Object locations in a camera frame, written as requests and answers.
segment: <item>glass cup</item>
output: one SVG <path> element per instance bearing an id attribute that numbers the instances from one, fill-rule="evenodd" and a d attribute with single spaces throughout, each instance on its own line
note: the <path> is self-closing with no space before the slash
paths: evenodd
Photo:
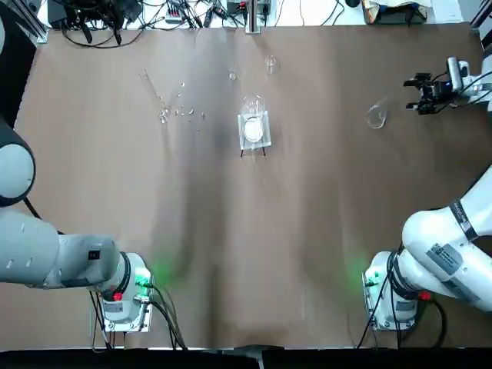
<path id="1" fill-rule="evenodd" d="M 367 111 L 367 123 L 373 129 L 384 126 L 387 118 L 388 99 L 383 97 L 376 104 L 372 105 Z"/>
<path id="2" fill-rule="evenodd" d="M 273 55 L 269 55 L 264 60 L 267 67 L 267 75 L 273 75 L 278 69 L 278 61 Z"/>

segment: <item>electronic equipment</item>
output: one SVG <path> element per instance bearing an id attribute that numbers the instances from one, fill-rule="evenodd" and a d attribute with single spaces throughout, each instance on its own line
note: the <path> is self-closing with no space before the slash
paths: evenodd
<path id="1" fill-rule="evenodd" d="M 246 9 L 245 0 L 228 0 L 227 11 L 228 14 L 237 14 Z M 258 0 L 258 14 L 269 15 L 271 9 L 270 0 Z"/>
<path id="2" fill-rule="evenodd" d="M 137 0 L 47 0 L 48 21 L 54 29 L 80 28 L 87 42 L 92 43 L 91 31 L 86 25 L 91 21 L 103 21 L 121 44 L 120 31 L 125 22 L 133 23 L 142 12 Z"/>

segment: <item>black cable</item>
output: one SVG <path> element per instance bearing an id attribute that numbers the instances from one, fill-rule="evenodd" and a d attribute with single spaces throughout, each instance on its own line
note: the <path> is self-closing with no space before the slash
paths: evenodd
<path id="1" fill-rule="evenodd" d="M 159 310 L 159 312 L 162 314 L 162 316 L 164 317 L 164 319 L 168 323 L 168 328 L 169 328 L 170 337 L 171 337 L 171 344 L 173 344 L 173 336 L 174 336 L 178 340 L 178 343 L 181 346 L 181 348 L 183 350 L 187 350 L 188 348 L 184 345 L 184 343 L 179 341 L 179 338 L 178 338 L 178 335 L 176 333 L 175 327 L 172 324 L 171 319 L 169 318 L 168 312 L 166 310 L 164 310 L 162 308 L 162 306 L 160 304 L 158 304 L 157 302 L 155 302 L 155 301 L 151 301 L 150 304 L 152 304 L 157 310 Z"/>
<path id="2" fill-rule="evenodd" d="M 397 315 L 394 311 L 394 298 L 393 298 L 393 287 L 390 284 L 390 294 L 391 294 L 391 310 L 393 312 L 394 328 L 397 334 L 397 349 L 401 346 L 401 333 L 400 333 L 400 322 L 397 321 Z"/>
<path id="3" fill-rule="evenodd" d="M 278 12 L 277 21 L 275 22 L 274 27 L 277 27 L 277 23 L 278 23 L 278 21 L 280 21 L 280 16 L 282 14 L 282 8 L 284 7 L 284 2 L 285 2 L 285 0 L 282 0 L 282 3 L 280 4 L 280 11 Z"/>
<path id="4" fill-rule="evenodd" d="M 470 82 L 470 84 L 463 88 L 460 93 L 457 95 L 456 98 L 459 98 L 467 89 L 469 89 L 471 86 L 473 86 L 475 84 L 475 82 L 477 81 L 480 81 L 482 78 L 485 78 L 487 77 L 488 75 L 492 75 L 492 71 L 488 71 L 487 73 L 484 73 L 483 75 L 479 75 L 478 77 L 476 77 L 472 82 Z M 450 100 L 448 101 L 446 104 L 444 104 L 441 108 L 437 109 L 436 111 L 432 112 L 431 114 L 437 114 L 441 111 L 443 111 L 445 108 L 447 108 L 451 103 L 454 102 L 454 100 L 456 100 L 456 98 L 454 98 L 453 100 Z"/>
<path id="5" fill-rule="evenodd" d="M 168 312 L 168 311 L 171 312 L 172 323 L 173 323 L 173 327 L 175 329 L 175 336 L 176 336 L 175 338 L 176 338 L 176 341 L 178 341 L 178 343 L 180 344 L 181 347 L 186 347 L 185 341 L 183 340 L 183 336 L 181 334 L 181 329 L 179 327 L 178 316 L 176 314 L 175 303 L 173 302 L 172 297 L 169 294 L 168 290 L 164 289 L 166 295 L 168 296 L 169 301 L 171 302 L 171 310 L 168 309 L 168 304 L 166 303 L 166 300 L 164 299 L 164 296 L 162 295 L 161 291 L 157 287 L 155 287 L 153 284 L 150 285 L 150 288 L 153 288 L 154 290 L 157 291 L 160 299 L 162 300 L 162 304 L 164 305 L 164 310 L 166 312 Z"/>
<path id="6" fill-rule="evenodd" d="M 159 10 L 157 10 L 157 12 L 156 12 L 156 13 L 154 14 L 154 16 L 152 17 L 151 21 L 150 21 L 149 23 L 146 23 L 145 25 L 143 25 L 143 26 L 139 27 L 139 28 L 141 28 L 141 31 L 140 31 L 140 32 L 139 32 L 139 33 L 138 33 L 138 34 L 137 34 L 137 35 L 136 35 L 136 36 L 135 36 L 135 37 L 134 37 L 131 41 L 126 42 L 126 43 L 124 43 L 124 44 L 120 44 L 120 45 L 109 45 L 109 46 L 101 46 L 101 45 L 102 45 L 102 43 L 106 43 L 107 41 L 109 41 L 109 39 L 108 39 L 108 40 L 106 40 L 106 41 L 104 41 L 104 42 L 102 42 L 102 43 L 100 43 L 100 44 L 95 44 L 95 45 L 91 45 L 91 44 L 83 44 L 83 43 L 81 43 L 81 42 L 76 42 L 76 41 L 72 40 L 72 39 L 71 39 L 71 38 L 67 35 L 67 33 L 66 33 L 66 31 L 67 31 L 67 30 L 66 30 L 65 28 L 63 28 L 63 27 L 61 28 L 61 33 L 62 33 L 62 34 L 64 35 L 64 37 L 65 37 L 67 40 L 69 40 L 72 44 L 77 45 L 77 46 L 81 46 L 81 47 L 83 47 L 83 48 L 99 48 L 99 49 L 122 48 L 122 47 L 124 47 L 124 46 L 131 45 L 131 44 L 133 44 L 135 41 L 137 41 L 137 40 L 140 38 L 140 36 L 141 36 L 141 34 L 143 33 L 143 31 L 145 30 L 145 27 L 147 27 L 147 26 L 152 25 L 152 24 L 154 24 L 154 23 L 155 23 L 155 18 L 157 17 L 157 15 L 159 14 L 159 12 L 162 10 L 162 8 L 164 8 L 164 6 L 165 6 L 166 4 L 167 4 L 167 1 L 166 1 L 166 2 L 164 2 L 164 3 L 162 3 L 162 4 L 160 5 Z"/>
<path id="7" fill-rule="evenodd" d="M 485 99 L 490 93 L 492 92 L 492 90 L 489 90 L 487 93 L 481 95 L 479 98 L 476 98 L 475 100 L 473 101 L 469 101 L 467 102 L 466 104 L 464 105 L 458 105 L 456 108 L 464 108 L 465 106 L 469 106 L 469 105 L 473 105 L 473 104 L 476 104 L 478 103 L 479 101 Z"/>
<path id="8" fill-rule="evenodd" d="M 444 73 L 440 73 L 439 75 L 436 75 L 434 78 L 432 78 L 431 82 L 434 82 L 436 81 L 438 78 L 442 77 L 443 75 L 446 75 L 447 74 L 447 71 L 445 71 Z"/>
<path id="9" fill-rule="evenodd" d="M 335 13 L 335 10 L 337 10 L 338 4 L 340 4 L 340 2 L 336 2 L 335 7 L 334 7 L 334 8 L 333 8 L 333 10 L 331 11 L 330 15 L 328 16 L 328 18 L 326 18 L 326 19 L 324 20 L 324 22 L 323 22 L 323 23 L 321 23 L 321 24 L 320 24 L 320 26 L 321 26 L 321 25 L 324 25 L 324 23 L 326 23 L 326 22 L 328 22 L 328 21 L 330 20 L 331 16 Z"/>
<path id="10" fill-rule="evenodd" d="M 92 301 L 92 307 L 94 308 L 94 312 L 95 312 L 95 317 L 96 317 L 96 320 L 99 322 L 99 327 L 101 328 L 101 333 L 103 334 L 104 336 L 104 332 L 105 332 L 105 321 L 104 321 L 104 315 L 101 314 L 101 316 L 99 315 L 99 310 L 98 310 L 98 307 L 96 306 L 96 303 L 95 303 L 95 300 L 94 300 L 94 296 L 92 295 L 92 291 L 89 291 L 89 296 L 91 297 L 91 301 Z M 111 341 L 107 342 L 106 341 L 106 338 L 105 338 L 105 345 L 106 345 L 106 349 L 107 350 L 111 350 L 112 349 L 112 346 L 111 346 Z"/>
<path id="11" fill-rule="evenodd" d="M 429 300 L 428 303 L 433 304 L 437 308 L 437 310 L 439 311 L 439 314 L 440 314 L 440 333 L 439 333 L 439 337 L 437 338 L 436 343 L 433 346 L 433 348 L 439 348 L 439 347 L 442 347 L 442 345 L 444 343 L 444 339 L 446 337 L 447 316 L 446 316 L 446 312 L 444 311 L 442 305 L 439 304 L 436 300 L 434 300 L 434 299 Z"/>
<path id="12" fill-rule="evenodd" d="M 27 196 L 24 198 L 24 200 L 23 200 L 23 201 L 24 201 L 24 204 L 25 204 L 25 206 L 27 207 L 27 209 L 29 209 L 29 211 L 31 212 L 31 214 L 32 214 L 35 218 L 37 218 L 37 219 L 39 219 L 39 220 L 41 220 L 41 221 L 42 221 L 42 220 L 43 220 L 43 218 L 41 218 L 41 215 L 39 215 L 39 213 L 36 211 L 36 209 L 34 209 L 34 206 L 32 206 L 32 204 L 31 204 L 31 202 L 29 201 L 29 199 L 28 199 L 28 197 L 27 197 Z"/>
<path id="13" fill-rule="evenodd" d="M 302 16 L 302 0 L 299 0 L 299 14 L 301 14 L 302 26 L 304 27 L 304 17 Z"/>
<path id="14" fill-rule="evenodd" d="M 384 286 L 385 286 L 386 282 L 390 279 L 390 276 L 392 276 L 392 272 L 393 272 L 393 268 L 394 268 L 394 263 L 393 263 L 394 259 L 392 258 L 392 256 L 394 254 L 395 255 L 394 257 L 396 257 L 396 255 L 399 254 L 401 252 L 401 250 L 403 250 L 403 243 L 402 242 L 400 242 L 400 246 L 398 247 L 398 249 L 396 251 L 394 251 L 394 253 L 391 253 L 390 256 L 388 257 L 387 264 L 386 264 L 387 265 L 386 278 L 384 279 L 383 284 L 381 285 L 381 290 L 379 291 L 379 295 L 377 296 L 376 304 L 373 307 L 373 311 L 371 313 L 371 316 L 367 320 L 367 324 L 366 324 L 366 327 L 364 329 L 364 333 L 362 334 L 361 341 L 357 345 L 357 348 L 360 348 L 362 345 L 362 342 L 364 341 L 364 338 L 365 338 L 366 333 L 367 333 L 367 329 L 369 328 L 369 325 L 372 322 L 374 314 L 376 313 L 377 306 L 379 305 L 379 301 L 381 300 L 381 297 L 383 296 Z"/>
<path id="15" fill-rule="evenodd" d="M 374 331 L 374 329 L 371 329 L 372 331 L 372 337 L 374 338 L 374 346 L 376 348 L 379 348 L 379 344 L 377 343 L 377 338 L 376 338 L 376 332 Z"/>
<path id="16" fill-rule="evenodd" d="M 335 20 L 333 21 L 333 23 L 332 23 L 331 25 L 335 25 L 335 23 L 336 23 L 336 22 L 337 22 L 337 20 L 338 20 L 338 17 L 340 17 L 340 16 L 341 16 L 342 14 L 344 14 L 344 12 L 345 12 L 345 7 L 344 7 L 344 5 L 343 5 L 341 2 L 339 2 L 338 0 L 337 0 L 337 5 L 341 6 L 341 12 L 339 12 L 339 13 L 338 13 L 337 17 L 335 18 Z"/>
<path id="17" fill-rule="evenodd" d="M 361 340 L 360 340 L 360 342 L 356 348 L 361 348 L 362 342 L 364 342 L 364 338 L 366 337 L 367 329 L 369 328 L 369 325 L 371 325 L 372 319 L 374 318 L 374 313 L 376 312 L 377 306 L 379 305 L 379 301 L 381 300 L 381 297 L 383 296 L 383 290 L 384 290 L 384 286 L 387 282 L 387 277 L 388 276 L 386 274 L 386 278 L 384 279 L 383 284 L 381 285 L 381 290 L 379 291 L 379 295 L 377 296 L 376 304 L 374 305 L 374 307 L 372 309 L 371 316 L 367 320 L 366 327 L 364 328 L 364 333 L 362 334 Z"/>
<path id="18" fill-rule="evenodd" d="M 394 296 L 393 294 L 396 293 L 398 296 L 401 296 L 402 298 L 406 298 L 407 294 L 405 291 L 402 291 L 400 287 L 397 286 L 396 282 L 394 281 L 395 276 L 393 274 L 393 269 L 394 269 L 394 261 L 397 257 L 397 251 L 394 251 L 390 254 L 390 256 L 387 259 L 386 263 L 386 272 L 387 275 L 390 277 L 388 278 L 388 281 L 390 282 L 390 294 L 391 294 L 391 311 L 393 313 L 393 321 L 394 321 L 394 327 L 395 331 L 397 334 L 397 348 L 400 348 L 401 346 L 401 330 L 400 330 L 400 323 L 397 321 L 397 315 L 394 310 Z"/>

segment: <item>wires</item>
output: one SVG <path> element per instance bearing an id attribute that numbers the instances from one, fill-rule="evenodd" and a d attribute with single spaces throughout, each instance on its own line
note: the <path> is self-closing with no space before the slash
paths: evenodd
<path id="1" fill-rule="evenodd" d="M 394 265 L 394 259 L 397 257 L 397 253 L 393 253 L 390 255 L 390 257 L 388 258 L 388 261 L 390 260 L 390 258 L 393 258 L 392 262 L 391 262 L 391 268 L 389 267 L 389 263 L 387 264 L 387 269 L 388 269 L 388 273 L 387 275 L 390 275 L 390 278 L 389 278 L 389 281 L 390 281 L 390 294 L 391 294 L 391 310 L 393 312 L 393 321 L 394 321 L 394 327 L 395 327 L 395 331 L 397 333 L 397 348 L 400 348 L 401 346 L 401 331 L 400 331 L 400 322 L 397 320 L 397 315 L 394 311 L 394 291 L 393 291 L 393 283 L 392 283 L 392 279 L 394 278 L 393 276 L 393 273 L 392 273 L 392 270 L 393 270 L 393 265 Z"/>
<path id="2" fill-rule="evenodd" d="M 447 316 L 446 316 L 446 313 L 444 312 L 442 305 L 439 304 L 436 300 L 431 299 L 428 301 L 428 303 L 434 305 L 437 308 L 437 311 L 439 311 L 439 315 L 440 315 L 440 333 L 439 333 L 439 337 L 437 338 L 436 343 L 433 346 L 433 348 L 439 348 L 439 347 L 443 346 L 444 339 L 446 337 Z"/>
<path id="3" fill-rule="evenodd" d="M 278 12 L 277 21 L 275 22 L 274 27 L 277 27 L 278 21 L 280 21 L 280 16 L 282 14 L 282 8 L 284 7 L 284 2 L 285 2 L 285 0 L 282 0 L 282 3 L 280 4 L 280 11 Z"/>
<path id="4" fill-rule="evenodd" d="M 29 199 L 27 198 L 27 196 L 24 198 L 23 201 L 24 201 L 25 206 L 31 212 L 32 216 L 39 219 L 40 221 L 42 221 L 43 219 L 41 218 L 41 215 L 39 215 L 39 213 L 36 211 L 36 209 L 34 209 L 34 206 L 32 206 L 32 204 L 29 201 Z"/>
<path id="5" fill-rule="evenodd" d="M 440 77 L 442 77 L 443 75 L 446 75 L 446 74 L 447 74 L 447 71 L 445 71 L 444 73 L 441 73 L 439 75 L 436 75 L 434 78 L 432 78 L 431 82 L 438 80 Z"/>
<path id="6" fill-rule="evenodd" d="M 372 309 L 371 316 L 367 320 L 366 327 L 364 328 L 364 333 L 362 334 L 361 340 L 359 341 L 359 344 L 357 345 L 356 348 L 361 348 L 362 342 L 364 342 L 364 338 L 366 337 L 367 329 L 369 328 L 369 325 L 371 325 L 371 322 L 374 318 L 374 313 L 376 313 L 376 309 L 377 309 L 377 306 L 379 305 L 379 301 L 381 300 L 381 297 L 383 296 L 383 290 L 384 290 L 384 286 L 386 285 L 386 282 L 387 282 L 387 274 L 386 274 L 386 278 L 383 281 L 383 284 L 381 285 L 381 290 L 379 291 L 379 295 L 377 296 L 376 304 L 374 305 L 374 307 Z"/>
<path id="7" fill-rule="evenodd" d="M 485 77 L 487 77 L 488 75 L 492 75 L 492 71 L 488 71 L 487 73 L 484 73 L 484 74 L 479 75 L 478 77 L 476 77 L 476 78 L 475 78 L 472 82 L 470 82 L 470 84 L 469 84 L 469 85 L 467 85 L 465 88 L 463 88 L 463 89 L 460 91 L 460 93 L 457 95 L 457 97 L 456 97 L 456 98 L 459 98 L 459 97 L 460 97 L 460 96 L 461 96 L 461 95 L 462 95 L 462 94 L 463 94 L 463 93 L 464 93 L 467 89 L 469 89 L 471 86 L 473 86 L 473 85 L 475 84 L 475 82 L 480 81 L 482 78 L 485 78 Z M 453 102 L 454 102 L 454 100 L 456 100 L 456 98 L 455 98 L 455 99 L 453 99 L 453 100 L 448 101 L 446 104 L 444 104 L 442 107 L 440 107 L 439 109 L 437 109 L 436 111 L 434 111 L 434 112 L 433 112 L 433 113 L 431 113 L 431 114 L 437 114 L 437 113 L 439 113 L 439 112 L 443 111 L 443 110 L 444 110 L 445 108 L 447 108 L 447 107 L 448 107 L 451 103 L 453 103 Z"/>
<path id="8" fill-rule="evenodd" d="M 338 4 L 340 4 L 340 2 L 337 0 L 337 3 L 335 4 L 335 7 L 334 7 L 334 8 L 333 8 L 333 10 L 331 11 L 331 13 L 330 13 L 330 15 L 328 16 L 328 18 L 326 18 L 326 19 L 324 20 L 324 22 L 323 22 L 323 23 L 321 23 L 320 25 L 324 25 L 324 23 L 326 23 L 326 22 L 328 22 L 328 21 L 330 20 L 331 16 L 335 13 L 335 10 L 337 10 Z"/>
<path id="9" fill-rule="evenodd" d="M 336 2 L 337 2 L 337 4 L 335 5 L 335 8 L 337 7 L 337 5 L 341 6 L 341 12 L 338 13 L 337 17 L 335 18 L 335 20 L 333 21 L 333 23 L 331 25 L 335 25 L 335 23 L 338 20 L 338 17 L 340 17 L 345 12 L 344 5 L 339 0 L 336 0 Z"/>
<path id="10" fill-rule="evenodd" d="M 302 26 L 304 27 L 304 17 L 302 16 L 302 0 L 299 0 L 299 14 L 301 14 Z"/>
<path id="11" fill-rule="evenodd" d="M 153 284 L 148 285 L 148 287 L 156 290 L 162 301 L 162 306 L 157 301 L 151 301 L 151 304 L 159 310 L 159 312 L 162 314 L 162 316 L 168 323 L 169 337 L 171 339 L 171 345 L 173 349 L 175 350 L 176 345 L 179 345 L 179 347 L 181 347 L 183 350 L 187 350 L 188 348 L 185 345 L 185 341 L 183 340 L 183 337 L 181 335 L 181 329 L 178 324 L 178 317 L 176 315 L 175 303 L 173 302 L 168 290 L 164 289 L 166 296 L 168 297 L 171 303 L 171 309 L 169 309 L 168 303 L 166 302 L 164 296 L 162 295 L 161 291 L 157 287 L 155 287 Z"/>
<path id="12" fill-rule="evenodd" d="M 95 296 L 95 298 L 97 299 L 97 304 L 94 300 L 94 295 L 92 294 L 92 291 L 89 291 L 89 296 L 91 297 L 92 307 L 94 308 L 94 312 L 95 312 L 95 321 L 94 321 L 94 330 L 92 331 L 91 349 L 96 353 L 101 352 L 101 351 L 95 350 L 95 347 L 94 347 L 95 328 L 96 328 L 96 323 L 99 322 L 99 327 L 101 328 L 101 334 L 102 334 L 103 339 L 105 340 L 106 349 L 111 350 L 113 348 L 113 346 L 111 345 L 111 335 L 110 335 L 110 339 L 108 339 L 108 337 L 106 336 L 104 314 L 102 312 L 102 307 L 101 307 L 101 302 L 99 301 L 99 296 L 97 294 Z"/>
<path id="13" fill-rule="evenodd" d="M 473 105 L 473 104 L 476 104 L 478 103 L 479 101 L 482 101 L 484 100 L 488 95 L 490 95 L 490 93 L 492 92 L 492 90 L 489 90 L 487 91 L 487 93 L 481 95 L 479 98 L 476 98 L 475 100 L 473 101 L 469 101 L 467 102 L 466 104 L 464 105 L 458 105 L 457 108 L 464 108 L 465 106 L 469 106 L 469 105 Z"/>
<path id="14" fill-rule="evenodd" d="M 369 320 L 367 320 L 367 324 L 366 324 L 366 327 L 364 329 L 364 333 L 362 334 L 361 340 L 360 340 L 359 344 L 357 345 L 357 348 L 361 348 L 362 342 L 364 342 L 364 338 L 366 336 L 367 329 L 369 328 L 369 325 L 371 325 L 371 322 L 374 318 L 374 314 L 376 313 L 377 306 L 379 305 L 379 301 L 381 300 L 381 297 L 383 296 L 383 291 L 384 291 L 384 287 L 386 285 L 386 282 L 390 281 L 390 283 L 391 283 L 391 280 L 393 278 L 394 259 L 397 257 L 398 253 L 402 249 L 403 249 L 403 243 L 400 242 L 400 246 L 398 247 L 398 249 L 396 251 L 394 251 L 393 253 L 391 253 L 387 259 L 386 278 L 384 279 L 383 284 L 381 285 L 381 290 L 379 291 L 379 295 L 377 296 L 376 304 L 373 307 L 373 310 L 372 310 L 371 316 L 369 317 Z M 391 305 L 393 306 L 393 286 L 392 285 L 391 285 Z M 394 314 L 394 321 L 396 323 L 396 314 L 394 312 L 393 312 L 393 314 Z M 398 334 L 397 345 L 399 345 L 401 336 L 399 333 L 397 333 L 397 334 Z"/>
<path id="15" fill-rule="evenodd" d="M 159 10 L 157 10 L 157 12 L 154 14 L 154 16 L 152 17 L 151 21 L 149 23 L 146 23 L 144 25 L 142 25 L 140 27 L 141 31 L 129 42 L 126 42 L 124 44 L 120 44 L 120 45 L 109 45 L 109 46 L 103 46 L 103 44 L 105 44 L 106 42 L 109 42 L 109 40 L 111 38 L 114 37 L 114 35 L 112 35 L 110 38 L 108 38 L 107 40 L 103 41 L 103 42 L 100 42 L 98 44 L 94 44 L 94 45 L 91 45 L 91 44 L 84 44 L 84 43 L 81 43 L 81 42 L 77 42 L 77 41 L 74 41 L 73 39 L 71 39 L 68 34 L 67 34 L 67 30 L 65 28 L 61 28 L 61 33 L 63 34 L 63 36 L 68 40 L 70 41 L 72 44 L 74 45 L 77 45 L 77 46 L 80 46 L 80 47 L 83 47 L 83 48 L 99 48 L 99 49 L 110 49 L 110 48 L 122 48 L 124 46 L 128 46 L 128 45 L 131 45 L 133 44 L 135 41 L 137 41 L 140 36 L 142 35 L 142 33 L 144 32 L 145 28 L 148 27 L 149 25 L 153 25 L 156 21 L 156 17 L 157 15 L 159 14 L 159 12 L 162 10 L 162 8 L 164 8 L 164 6 L 167 4 L 167 2 L 164 2 L 163 4 L 160 5 L 160 8 Z"/>

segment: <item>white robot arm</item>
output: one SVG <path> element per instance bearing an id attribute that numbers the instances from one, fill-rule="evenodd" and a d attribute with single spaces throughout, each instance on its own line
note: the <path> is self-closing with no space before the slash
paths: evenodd
<path id="1" fill-rule="evenodd" d="M 374 257 L 363 273 L 366 309 L 373 316 L 373 329 L 396 330 L 396 324 L 401 330 L 411 328 L 422 290 L 492 311 L 492 258 L 473 244 L 476 238 L 489 234 L 492 167 L 451 205 L 410 216 L 403 228 L 403 247 Z"/>
<path id="2" fill-rule="evenodd" d="M 49 223 L 10 208 L 35 179 L 29 146 L 0 119 L 0 282 L 31 288 L 86 287 L 103 298 L 113 331 L 140 331 L 150 320 L 151 274 L 133 253 L 103 235 L 58 234 Z"/>

